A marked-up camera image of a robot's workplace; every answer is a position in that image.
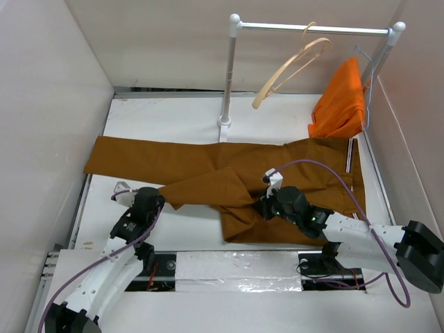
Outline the brown trousers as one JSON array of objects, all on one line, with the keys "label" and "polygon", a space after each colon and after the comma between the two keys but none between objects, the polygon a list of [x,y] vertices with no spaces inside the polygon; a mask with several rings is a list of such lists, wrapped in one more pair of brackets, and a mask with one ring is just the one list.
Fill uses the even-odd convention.
[{"label": "brown trousers", "polygon": [[223,239],[241,244],[316,246],[290,222],[264,220],[254,209],[269,169],[308,201],[346,216],[366,211],[359,146],[355,139],[309,138],[283,145],[177,144],[101,136],[85,165],[88,174],[160,186],[173,208],[206,205],[221,216]]}]

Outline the beige plastic hanger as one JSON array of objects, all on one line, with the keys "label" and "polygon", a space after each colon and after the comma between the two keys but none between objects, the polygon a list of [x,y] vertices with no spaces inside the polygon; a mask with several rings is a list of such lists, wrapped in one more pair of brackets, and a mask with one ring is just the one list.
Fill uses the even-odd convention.
[{"label": "beige plastic hanger", "polygon": [[301,49],[286,60],[266,81],[252,102],[253,109],[257,110],[265,99],[332,48],[332,41],[327,37],[319,37],[310,42],[306,40],[309,28],[315,25],[316,22],[310,22],[303,30]]}]

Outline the orange garment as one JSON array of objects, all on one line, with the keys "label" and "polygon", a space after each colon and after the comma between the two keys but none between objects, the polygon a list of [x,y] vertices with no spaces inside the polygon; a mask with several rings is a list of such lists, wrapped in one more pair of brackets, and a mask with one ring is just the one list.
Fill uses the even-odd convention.
[{"label": "orange garment", "polygon": [[365,115],[359,61],[351,57],[339,67],[315,105],[309,136],[354,137],[363,131]]}]

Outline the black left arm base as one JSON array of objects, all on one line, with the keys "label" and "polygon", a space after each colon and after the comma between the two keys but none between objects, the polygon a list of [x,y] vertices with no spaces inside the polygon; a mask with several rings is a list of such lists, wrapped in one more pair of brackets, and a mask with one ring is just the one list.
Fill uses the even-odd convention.
[{"label": "black left arm base", "polygon": [[167,292],[176,289],[175,252],[156,252],[153,265],[145,268],[127,287],[127,292]]}]

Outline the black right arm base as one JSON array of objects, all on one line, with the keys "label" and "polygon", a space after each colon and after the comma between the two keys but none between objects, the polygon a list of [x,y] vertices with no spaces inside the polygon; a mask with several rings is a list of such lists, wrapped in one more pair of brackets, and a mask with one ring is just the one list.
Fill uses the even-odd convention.
[{"label": "black right arm base", "polygon": [[303,291],[362,290],[364,283],[360,268],[343,268],[325,259],[321,253],[300,253],[296,270],[301,276]]}]

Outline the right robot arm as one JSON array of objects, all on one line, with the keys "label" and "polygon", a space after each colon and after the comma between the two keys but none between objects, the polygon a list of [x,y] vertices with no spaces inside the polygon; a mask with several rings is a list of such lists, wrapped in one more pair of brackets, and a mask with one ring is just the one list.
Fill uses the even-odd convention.
[{"label": "right robot arm", "polygon": [[368,225],[309,203],[296,187],[266,190],[254,204],[265,220],[278,217],[306,237],[325,241],[321,265],[328,273],[364,268],[399,271],[410,284],[428,293],[443,290],[443,241],[426,225]]}]

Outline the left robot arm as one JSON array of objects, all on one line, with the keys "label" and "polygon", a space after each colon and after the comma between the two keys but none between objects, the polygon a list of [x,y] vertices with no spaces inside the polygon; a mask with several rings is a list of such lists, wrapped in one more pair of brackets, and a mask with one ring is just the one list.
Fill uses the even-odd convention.
[{"label": "left robot arm", "polygon": [[100,332],[128,285],[154,269],[154,247],[146,239],[164,208],[164,197],[156,188],[141,187],[118,191],[112,199],[127,210],[111,229],[99,258],[51,296],[38,332]]}]

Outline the white foil tape strip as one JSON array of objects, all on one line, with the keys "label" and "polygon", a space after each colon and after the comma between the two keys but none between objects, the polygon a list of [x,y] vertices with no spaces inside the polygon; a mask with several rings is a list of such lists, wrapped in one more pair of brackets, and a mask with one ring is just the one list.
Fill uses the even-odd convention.
[{"label": "white foil tape strip", "polygon": [[302,291],[295,251],[180,252],[175,290],[215,293],[290,293]]}]

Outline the white clothes rack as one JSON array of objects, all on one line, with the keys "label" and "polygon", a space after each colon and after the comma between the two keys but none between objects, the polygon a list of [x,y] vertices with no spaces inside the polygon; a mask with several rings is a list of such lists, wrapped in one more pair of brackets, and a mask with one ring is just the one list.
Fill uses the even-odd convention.
[{"label": "white clothes rack", "polygon": [[[300,24],[272,24],[272,23],[252,23],[244,22],[238,14],[230,16],[229,28],[229,45],[228,45],[228,61],[226,65],[225,87],[223,93],[223,100],[221,106],[221,115],[218,119],[219,126],[219,141],[226,142],[228,140],[229,129],[232,125],[230,118],[230,102],[232,96],[232,79],[234,73],[234,58],[236,51],[237,37],[240,31],[279,31],[279,32],[299,32],[302,34],[307,25]],[[371,58],[376,58],[375,62],[375,78],[380,69],[388,58],[392,48],[397,44],[401,34],[405,31],[407,25],[404,22],[396,22],[388,28],[353,28],[353,27],[338,27],[338,26],[312,26],[308,33],[330,34],[330,35],[356,35],[369,37],[383,37],[385,42],[380,47],[379,51]],[[370,66],[367,65],[364,74],[370,73]]]}]

